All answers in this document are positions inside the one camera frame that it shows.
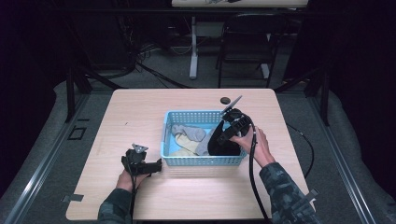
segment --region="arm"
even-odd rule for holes
[[[283,167],[271,155],[268,141],[262,129],[256,127],[257,145],[254,159],[260,165],[260,177],[271,199],[274,223],[320,223],[309,201]],[[247,153],[253,131],[250,127],[244,137],[234,136],[230,140],[239,144]]]
[[[147,175],[136,178],[136,187]],[[129,209],[132,199],[132,179],[125,170],[119,176],[117,186],[100,205],[98,213],[99,223],[128,223]]]

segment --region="hand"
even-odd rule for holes
[[[243,137],[233,136],[230,141],[237,143],[242,147],[248,154],[251,150],[251,141],[253,139],[253,128],[250,127],[247,134]],[[275,162],[274,157],[270,153],[268,146],[267,137],[265,133],[256,126],[256,147],[254,150],[254,159],[260,165],[260,167],[266,166],[268,163]]]
[[[148,175],[138,175],[136,177],[136,188],[140,185],[144,178]],[[119,180],[117,181],[116,189],[125,189],[132,193],[132,178],[131,175],[126,170],[123,170],[119,176]]]

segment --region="gray carpet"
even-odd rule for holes
[[[216,50],[218,49],[216,43],[217,40],[207,39],[200,45],[198,78],[195,80],[189,79],[190,53],[176,54],[171,50],[154,50],[145,55],[143,64],[185,85],[195,88],[216,88],[217,70],[214,69]],[[281,84],[282,74],[292,44],[292,39],[285,39],[281,46],[274,79],[271,83],[272,88]],[[138,67],[128,76],[112,78],[111,80],[131,89],[175,88],[171,84],[162,84],[158,78],[146,71],[139,71],[140,68]],[[111,73],[102,73],[102,75],[109,76]],[[60,153],[40,191],[35,196],[26,214],[23,214],[22,223],[79,223],[65,218],[64,214],[68,204],[61,202],[61,199],[64,195],[70,195],[74,191],[111,96],[108,87],[96,80],[91,80],[91,83],[94,91],[88,96],[86,104],[82,107],[74,122],[69,124],[78,130],[85,129],[85,133],[80,140],[70,140],[70,138],[79,138],[81,133],[67,133],[66,139],[60,145]],[[225,85],[224,88],[235,87],[235,83],[229,84]],[[257,83],[257,85],[245,86],[245,83],[240,84],[239,82],[238,87],[262,87],[261,83]],[[330,145],[320,129],[320,121],[315,119],[317,111],[301,92],[303,87],[304,84],[298,85],[292,91],[280,93],[277,97],[285,121],[301,131],[312,143],[315,161],[306,182],[310,189],[315,188],[320,192],[315,202],[318,215],[324,223],[361,223],[343,179],[334,165]],[[55,90],[58,100],[49,120],[19,174],[0,201],[0,222],[2,223],[5,222],[14,204],[20,198],[35,169],[52,149],[53,143],[64,126],[66,118],[64,83],[60,84]],[[342,149],[377,223],[392,223],[392,221],[396,223],[396,208],[392,205],[394,201],[374,182],[370,172],[361,162],[359,143],[338,99],[333,94],[330,97],[329,121],[334,137]],[[299,133],[292,128],[289,128],[289,130],[302,170],[306,173],[311,162],[312,151]]]

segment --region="chair leg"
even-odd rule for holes
[[[270,82],[271,82],[271,76],[272,76],[273,68],[274,68],[274,62],[271,63],[270,71],[269,71],[268,78],[267,78],[267,84],[265,85],[265,88],[267,88],[267,89],[270,87]]]
[[[219,63],[220,63],[220,56],[218,56],[218,59],[216,60],[216,69],[219,68]]]
[[[219,79],[218,79],[218,89],[221,88],[221,72],[222,72],[222,62],[219,60]]]

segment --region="desk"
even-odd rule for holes
[[[225,0],[217,3],[209,3],[210,0],[173,0],[172,7],[306,7],[308,0],[240,0],[229,3]],[[196,21],[191,20],[191,65],[190,79],[197,78],[198,53],[196,46]],[[268,67],[262,66],[264,74],[268,74]]]
[[[109,102],[75,194],[81,202],[70,202],[71,220],[97,218],[100,204],[115,188],[123,167],[121,156],[136,143],[148,147],[147,162],[160,156],[163,119],[168,110],[222,110],[220,98],[236,99],[236,108],[250,115],[267,134],[276,160],[290,173],[303,193],[308,189],[276,95],[268,89],[118,90]],[[269,196],[254,173],[263,205],[271,217]],[[136,196],[134,219],[254,219],[262,213],[248,177],[248,157],[239,166],[168,166],[147,178]]]

